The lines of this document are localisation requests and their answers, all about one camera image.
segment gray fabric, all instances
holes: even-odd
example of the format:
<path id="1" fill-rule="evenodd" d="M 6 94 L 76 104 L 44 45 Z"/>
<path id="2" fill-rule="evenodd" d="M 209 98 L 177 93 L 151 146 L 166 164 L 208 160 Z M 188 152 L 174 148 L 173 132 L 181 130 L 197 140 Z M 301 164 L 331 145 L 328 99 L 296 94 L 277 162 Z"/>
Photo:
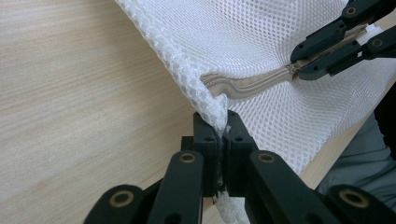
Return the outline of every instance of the gray fabric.
<path id="1" fill-rule="evenodd" d="M 326 194 L 331 186 L 339 184 L 364 189 L 396 212 L 396 161 L 390 157 L 374 114 L 349 143 L 317 191 Z"/>

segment metal screw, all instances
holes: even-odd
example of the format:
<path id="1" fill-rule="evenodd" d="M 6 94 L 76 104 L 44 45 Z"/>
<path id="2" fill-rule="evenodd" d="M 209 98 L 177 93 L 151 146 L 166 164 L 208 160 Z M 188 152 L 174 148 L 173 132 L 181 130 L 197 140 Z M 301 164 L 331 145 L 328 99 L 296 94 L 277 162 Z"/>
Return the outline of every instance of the metal screw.
<path id="1" fill-rule="evenodd" d="M 274 162 L 275 161 L 275 157 L 273 157 L 272 155 L 268 154 L 268 153 L 260 153 L 259 154 L 259 160 L 263 161 L 263 162 Z"/>
<path id="2" fill-rule="evenodd" d="M 373 40 L 372 45 L 374 47 L 380 47 L 380 46 L 382 46 L 382 40 L 381 39 L 375 39 L 375 40 Z"/>
<path id="3" fill-rule="evenodd" d="M 190 163 L 190 162 L 195 161 L 195 156 L 191 153 L 184 153 L 183 155 L 181 155 L 179 157 L 179 160 L 181 162 Z"/>
<path id="4" fill-rule="evenodd" d="M 342 189 L 338 195 L 344 202 L 349 203 L 352 206 L 359 208 L 369 206 L 369 201 L 363 195 L 351 189 Z"/>
<path id="5" fill-rule="evenodd" d="M 117 198 L 120 197 L 121 195 L 126 196 L 126 198 L 120 201 L 120 198 L 119 199 Z M 120 208 L 130 204 L 133 200 L 134 200 L 134 194 L 131 191 L 119 190 L 116 193 L 114 193 L 113 196 L 111 196 L 109 203 L 113 207 Z"/>
<path id="6" fill-rule="evenodd" d="M 355 13 L 356 13 L 355 7 L 350 7 L 349 9 L 346 10 L 346 14 L 348 14 L 348 15 L 353 15 Z"/>

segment screw hole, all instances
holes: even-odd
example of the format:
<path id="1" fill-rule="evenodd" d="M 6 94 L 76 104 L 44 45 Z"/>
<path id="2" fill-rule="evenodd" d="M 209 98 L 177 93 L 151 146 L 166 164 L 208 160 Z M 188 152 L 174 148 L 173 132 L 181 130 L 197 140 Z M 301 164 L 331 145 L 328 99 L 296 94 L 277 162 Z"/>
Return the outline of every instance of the screw hole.
<path id="1" fill-rule="evenodd" d="M 369 205 L 369 201 L 363 195 L 350 189 L 342 189 L 338 195 L 344 202 L 355 207 L 365 208 Z"/>
<path id="2" fill-rule="evenodd" d="M 206 138 L 204 138 L 204 140 L 205 140 L 206 142 L 212 142 L 212 141 L 215 141 L 215 139 L 214 139 L 214 138 L 212 138 L 212 137 L 206 137 Z"/>
<path id="3" fill-rule="evenodd" d="M 348 14 L 348 15 L 353 15 L 355 13 L 356 13 L 355 7 L 350 7 L 349 9 L 346 10 L 346 14 Z"/>
<path id="4" fill-rule="evenodd" d="M 116 208 L 124 207 L 134 200 L 134 194 L 129 190 L 120 190 L 110 198 L 110 205 Z"/>
<path id="5" fill-rule="evenodd" d="M 181 217 L 179 214 L 173 213 L 165 218 L 164 224 L 179 224 L 181 223 Z"/>
<path id="6" fill-rule="evenodd" d="M 190 153 L 184 153 L 178 158 L 181 162 L 190 163 L 195 161 L 195 156 Z"/>
<path id="7" fill-rule="evenodd" d="M 375 40 L 373 40 L 372 45 L 374 47 L 380 47 L 380 46 L 382 46 L 382 40 L 381 39 L 375 39 Z"/>
<path id="8" fill-rule="evenodd" d="M 268 153 L 260 153 L 259 160 L 263 161 L 263 162 L 274 162 L 275 157 L 273 157 L 272 155 L 270 155 Z"/>

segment mesh laundry bag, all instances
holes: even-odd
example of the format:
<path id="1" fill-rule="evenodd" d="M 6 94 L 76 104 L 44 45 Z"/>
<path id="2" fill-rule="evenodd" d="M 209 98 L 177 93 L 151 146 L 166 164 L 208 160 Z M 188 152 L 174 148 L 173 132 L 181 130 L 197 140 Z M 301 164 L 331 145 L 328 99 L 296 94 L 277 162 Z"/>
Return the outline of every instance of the mesh laundry bag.
<path id="1" fill-rule="evenodd" d="M 394 60 L 375 59 L 335 77 L 291 79 L 294 47 L 338 18 L 346 0 L 116 1 L 219 134 L 227 109 L 238 112 L 259 148 L 278 153 L 297 174 L 324 143 L 370 113 L 396 74 Z M 381 32 L 366 30 L 361 43 Z M 250 78 L 258 77 L 266 85 L 252 91 Z M 218 208 L 226 222 L 247 221 L 241 200 L 220 198 Z"/>

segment white mesh fabric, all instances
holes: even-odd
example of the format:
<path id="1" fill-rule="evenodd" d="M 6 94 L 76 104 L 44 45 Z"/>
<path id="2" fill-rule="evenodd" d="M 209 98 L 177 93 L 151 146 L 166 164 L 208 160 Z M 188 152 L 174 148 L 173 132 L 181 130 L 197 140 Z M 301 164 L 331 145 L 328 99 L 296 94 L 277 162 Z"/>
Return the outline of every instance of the white mesh fabric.
<path id="1" fill-rule="evenodd" d="M 221 133 L 227 108 L 235 110 L 259 147 L 280 154 L 296 173 L 326 141 L 367 115 L 396 74 L 394 60 L 376 59 L 249 99 L 214 98 L 201 76 L 251 77 L 288 64 L 294 47 L 336 19 L 346 0 L 116 1 L 209 124 Z M 378 32 L 369 27 L 363 39 Z M 233 211 L 223 217 L 245 220 Z"/>

